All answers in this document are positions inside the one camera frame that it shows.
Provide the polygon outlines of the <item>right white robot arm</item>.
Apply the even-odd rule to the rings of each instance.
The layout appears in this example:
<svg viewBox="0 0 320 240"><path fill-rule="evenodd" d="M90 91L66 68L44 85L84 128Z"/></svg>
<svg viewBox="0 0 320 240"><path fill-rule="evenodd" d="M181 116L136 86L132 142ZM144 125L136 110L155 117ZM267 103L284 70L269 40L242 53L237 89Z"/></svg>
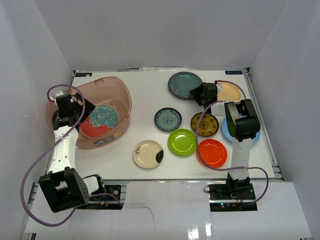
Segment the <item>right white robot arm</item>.
<svg viewBox="0 0 320 240"><path fill-rule="evenodd" d="M231 166L227 171L226 195L236 200L250 186L249 160L253 141L261 129L260 120L251 99L240 101L218 100L221 82L202 83L189 91L197 104L204 108L200 120L206 113L225 116L232 137Z"/></svg>

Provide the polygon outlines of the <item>blue white patterned plate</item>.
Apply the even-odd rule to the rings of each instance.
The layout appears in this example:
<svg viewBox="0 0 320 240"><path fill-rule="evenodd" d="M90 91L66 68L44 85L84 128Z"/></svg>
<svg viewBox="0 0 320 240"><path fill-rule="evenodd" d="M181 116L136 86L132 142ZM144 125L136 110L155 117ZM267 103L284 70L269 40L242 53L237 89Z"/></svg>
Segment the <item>blue white patterned plate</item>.
<svg viewBox="0 0 320 240"><path fill-rule="evenodd" d="M182 124L182 120L180 112L171 107L161 108L154 115L156 127L167 133L178 129Z"/></svg>

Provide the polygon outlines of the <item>pale yellow plate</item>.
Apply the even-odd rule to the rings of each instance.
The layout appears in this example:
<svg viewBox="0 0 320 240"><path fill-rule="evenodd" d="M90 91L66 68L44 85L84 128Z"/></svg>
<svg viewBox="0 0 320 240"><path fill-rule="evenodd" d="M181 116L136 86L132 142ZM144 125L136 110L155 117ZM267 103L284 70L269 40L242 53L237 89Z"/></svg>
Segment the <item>pale yellow plate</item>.
<svg viewBox="0 0 320 240"><path fill-rule="evenodd" d="M238 86L233 83L222 81L223 90L220 93L217 93L218 101L229 101L235 102L239 101L242 98L242 92Z"/></svg>

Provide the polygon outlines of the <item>orange plate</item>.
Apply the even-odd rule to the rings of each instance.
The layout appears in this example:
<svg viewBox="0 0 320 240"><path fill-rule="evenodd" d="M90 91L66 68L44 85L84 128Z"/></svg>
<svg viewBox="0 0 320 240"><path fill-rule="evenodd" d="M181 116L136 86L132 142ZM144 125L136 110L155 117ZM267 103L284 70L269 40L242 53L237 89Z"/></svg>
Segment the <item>orange plate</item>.
<svg viewBox="0 0 320 240"><path fill-rule="evenodd" d="M203 165L207 163L212 168L219 168L227 161L227 149L218 140L205 139L199 143L198 149L204 161L201 160L198 152L196 152L196 157Z"/></svg>

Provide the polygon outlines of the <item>dark teal glazed plate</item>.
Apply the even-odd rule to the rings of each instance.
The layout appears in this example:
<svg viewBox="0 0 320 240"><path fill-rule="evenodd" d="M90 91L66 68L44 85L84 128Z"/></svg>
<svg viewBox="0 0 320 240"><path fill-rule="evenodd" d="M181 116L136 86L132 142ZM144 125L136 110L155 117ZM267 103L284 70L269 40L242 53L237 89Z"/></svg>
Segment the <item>dark teal glazed plate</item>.
<svg viewBox="0 0 320 240"><path fill-rule="evenodd" d="M202 79L195 73L181 71L173 74L168 80L169 91L177 98L191 100L190 91L203 83Z"/></svg>

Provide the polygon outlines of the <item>cream plate with black ink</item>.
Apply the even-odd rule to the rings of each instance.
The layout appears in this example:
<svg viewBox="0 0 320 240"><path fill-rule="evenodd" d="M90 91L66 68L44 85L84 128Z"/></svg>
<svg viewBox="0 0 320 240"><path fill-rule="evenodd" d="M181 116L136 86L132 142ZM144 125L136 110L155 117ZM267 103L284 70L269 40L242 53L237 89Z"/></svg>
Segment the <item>cream plate with black ink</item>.
<svg viewBox="0 0 320 240"><path fill-rule="evenodd" d="M143 169L153 169L163 160L164 149L154 140L139 142L133 150L134 162Z"/></svg>

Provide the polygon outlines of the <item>yellow brown patterned plate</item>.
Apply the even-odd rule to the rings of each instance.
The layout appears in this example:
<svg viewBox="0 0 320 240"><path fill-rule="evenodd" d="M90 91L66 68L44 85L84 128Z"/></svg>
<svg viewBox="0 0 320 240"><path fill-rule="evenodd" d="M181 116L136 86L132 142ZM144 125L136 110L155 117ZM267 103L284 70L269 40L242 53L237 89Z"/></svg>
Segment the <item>yellow brown patterned plate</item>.
<svg viewBox="0 0 320 240"><path fill-rule="evenodd" d="M194 132L197 131L201 115L201 112L195 114L190 121L191 128ZM218 132L219 127L218 119L215 116L206 113L200 121L198 135L202 137L211 137Z"/></svg>

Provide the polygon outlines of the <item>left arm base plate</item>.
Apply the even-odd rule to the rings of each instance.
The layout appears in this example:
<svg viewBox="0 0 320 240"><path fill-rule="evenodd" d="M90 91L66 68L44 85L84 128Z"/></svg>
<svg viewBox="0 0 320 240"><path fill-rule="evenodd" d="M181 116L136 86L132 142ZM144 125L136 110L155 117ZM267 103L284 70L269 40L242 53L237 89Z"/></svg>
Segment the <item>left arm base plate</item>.
<svg viewBox="0 0 320 240"><path fill-rule="evenodd" d="M101 193L94 194L96 196L91 196L89 203L98 205L101 209L110 209L111 207L119 207L122 209L123 207L123 202L121 201L121 185L105 185L104 195Z"/></svg>

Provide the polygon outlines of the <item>light blue plate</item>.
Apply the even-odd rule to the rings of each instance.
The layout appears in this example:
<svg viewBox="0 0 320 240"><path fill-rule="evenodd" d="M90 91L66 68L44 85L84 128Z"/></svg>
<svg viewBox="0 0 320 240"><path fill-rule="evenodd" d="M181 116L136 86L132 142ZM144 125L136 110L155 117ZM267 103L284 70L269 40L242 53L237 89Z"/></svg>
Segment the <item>light blue plate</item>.
<svg viewBox="0 0 320 240"><path fill-rule="evenodd" d="M224 119L222 120L222 132L223 132L225 138L226 138L230 143L232 143L232 140L233 140L233 139L232 139L232 136L231 136L230 133L229 133L228 126L227 126L227 119L226 119L226 118L224 118ZM259 131L259 132L256 134L256 136L255 136L255 138L254 138L254 140L253 140L253 143L252 143L253 146L258 143L258 141L259 141L259 139L260 139L260 136L261 136L261 132Z"/></svg>

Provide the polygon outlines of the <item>red and teal floral plate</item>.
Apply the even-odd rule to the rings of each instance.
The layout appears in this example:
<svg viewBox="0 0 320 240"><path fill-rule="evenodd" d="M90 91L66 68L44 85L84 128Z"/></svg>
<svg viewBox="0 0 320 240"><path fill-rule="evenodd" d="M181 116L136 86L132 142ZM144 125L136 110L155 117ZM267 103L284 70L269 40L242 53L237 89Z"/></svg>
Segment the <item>red and teal floral plate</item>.
<svg viewBox="0 0 320 240"><path fill-rule="evenodd" d="M97 105L80 125L80 130L87 138L97 137L117 127L119 120L119 114L113 106Z"/></svg>

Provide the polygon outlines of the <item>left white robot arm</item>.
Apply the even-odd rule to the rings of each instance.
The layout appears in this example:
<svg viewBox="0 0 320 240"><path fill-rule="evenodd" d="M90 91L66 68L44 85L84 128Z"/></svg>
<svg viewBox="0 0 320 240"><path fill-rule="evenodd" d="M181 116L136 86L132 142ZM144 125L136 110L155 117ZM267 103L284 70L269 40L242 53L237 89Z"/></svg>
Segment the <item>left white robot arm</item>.
<svg viewBox="0 0 320 240"><path fill-rule="evenodd" d="M88 204L90 196L96 200L103 198L106 187L98 174L81 177L75 167L80 125L95 105L78 92L58 91L50 100L57 106L52 116L55 146L39 185L51 211L58 213Z"/></svg>

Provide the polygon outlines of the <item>lime green plate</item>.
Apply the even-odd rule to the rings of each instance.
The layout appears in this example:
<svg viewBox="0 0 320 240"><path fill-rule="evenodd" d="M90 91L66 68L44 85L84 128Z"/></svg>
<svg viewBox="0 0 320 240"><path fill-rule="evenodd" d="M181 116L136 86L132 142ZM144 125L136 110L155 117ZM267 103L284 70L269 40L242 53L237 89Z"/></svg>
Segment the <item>lime green plate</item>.
<svg viewBox="0 0 320 240"><path fill-rule="evenodd" d="M195 134L185 128L174 130L169 135L167 143L169 149L181 157L192 155L197 149Z"/></svg>

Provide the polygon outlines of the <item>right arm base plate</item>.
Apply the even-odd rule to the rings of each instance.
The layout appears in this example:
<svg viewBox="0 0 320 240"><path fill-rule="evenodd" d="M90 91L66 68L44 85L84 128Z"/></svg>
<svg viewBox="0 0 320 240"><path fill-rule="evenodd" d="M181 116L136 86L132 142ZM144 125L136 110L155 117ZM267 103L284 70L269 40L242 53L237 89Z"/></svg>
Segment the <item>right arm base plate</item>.
<svg viewBox="0 0 320 240"><path fill-rule="evenodd" d="M256 200L253 185L250 184L247 190L232 195L227 191L226 184L209 184L203 188L208 194L211 213L225 212L255 212L257 204L251 202Z"/></svg>

